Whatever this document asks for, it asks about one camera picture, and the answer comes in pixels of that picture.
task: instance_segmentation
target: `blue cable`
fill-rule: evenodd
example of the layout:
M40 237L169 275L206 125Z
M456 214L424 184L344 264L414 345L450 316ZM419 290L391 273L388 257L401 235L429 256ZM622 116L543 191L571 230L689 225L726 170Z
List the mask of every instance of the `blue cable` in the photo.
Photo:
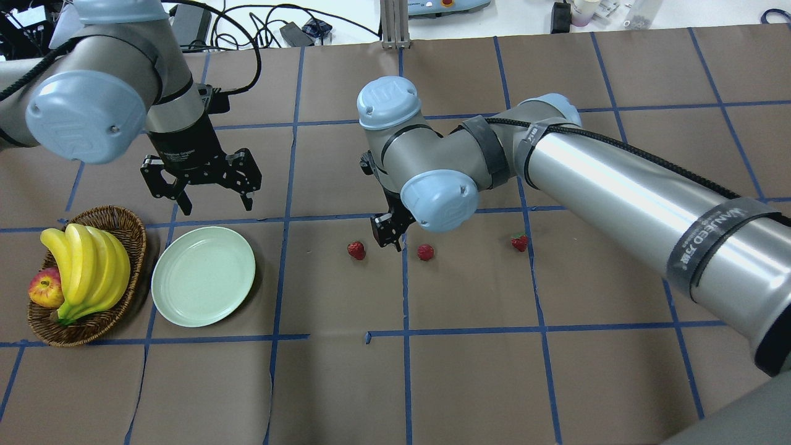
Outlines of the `blue cable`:
M772 14L772 13L782 15L783 17L785 17L786 21L791 23L791 14L789 14L788 11L779 10L777 8L772 8L771 10L766 10L763 13L763 15L761 16L761 23L769 24L769 21L766 19L766 16L768 16L769 14Z

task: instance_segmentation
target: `red berry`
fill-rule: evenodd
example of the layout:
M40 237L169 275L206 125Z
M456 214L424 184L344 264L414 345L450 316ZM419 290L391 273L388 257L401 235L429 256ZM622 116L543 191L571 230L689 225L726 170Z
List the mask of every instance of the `red berry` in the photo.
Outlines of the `red berry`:
M514 249L524 252L528 249L528 236L522 235L518 238L511 238L511 245Z
M428 261L434 258L434 247L431 245L423 244L418 247L418 258L423 261Z
M365 246L359 241L349 244L349 246L346 247L346 251L349 252L355 260L361 261L365 258Z

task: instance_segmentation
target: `light blue joint cap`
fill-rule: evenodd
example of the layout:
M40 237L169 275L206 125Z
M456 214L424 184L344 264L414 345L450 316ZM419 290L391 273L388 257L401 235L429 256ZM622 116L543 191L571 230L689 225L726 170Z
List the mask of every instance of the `light blue joint cap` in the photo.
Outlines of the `light blue joint cap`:
M136 23L168 18L160 0L74 0L83 25Z
M121 156L146 122L146 106L121 79L99 71L56 74L25 111L34 138L66 159L104 164Z
M464 173L431 170L403 185L401 201L422 228L447 232L478 210L478 186Z
M384 76L363 87L357 96L360 125L384 130L407 122L420 112L418 89L398 76Z
M524 102L529 101L539 101L544 102L546 104L552 105L558 111L563 114L563 117L569 120L569 122L574 122L578 126L582 126L582 119L580 118L580 113L577 111L577 107L571 105L569 99L566 96L558 93L549 93L544 94L543 96L533 97L532 99L527 99L519 103L522 105Z

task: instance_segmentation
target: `fruit basket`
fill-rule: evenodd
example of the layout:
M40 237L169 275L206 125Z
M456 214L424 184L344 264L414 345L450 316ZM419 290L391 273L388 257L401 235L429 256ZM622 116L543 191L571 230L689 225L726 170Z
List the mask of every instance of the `fruit basket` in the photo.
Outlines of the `fruit basket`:
M93 341L118 323L129 309L141 282L146 256L146 228L140 218L123 207L103 206L84 211L70 220L83 226L93 226L115 235L129 254L131 273L126 292L111 309L86 315L75 323L63 326L52 321L53 309L28 302L28 325L44 343L50 346L79 346ZM55 266L55 258L47 251L41 269Z

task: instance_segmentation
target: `round plate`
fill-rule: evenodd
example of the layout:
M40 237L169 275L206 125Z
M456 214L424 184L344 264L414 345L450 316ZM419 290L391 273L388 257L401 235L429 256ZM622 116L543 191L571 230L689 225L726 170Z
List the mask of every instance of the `round plate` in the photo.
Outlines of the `round plate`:
M153 269L151 296L171 323L205 326L239 307L254 276L255 258L247 240L225 227L202 227L162 253Z

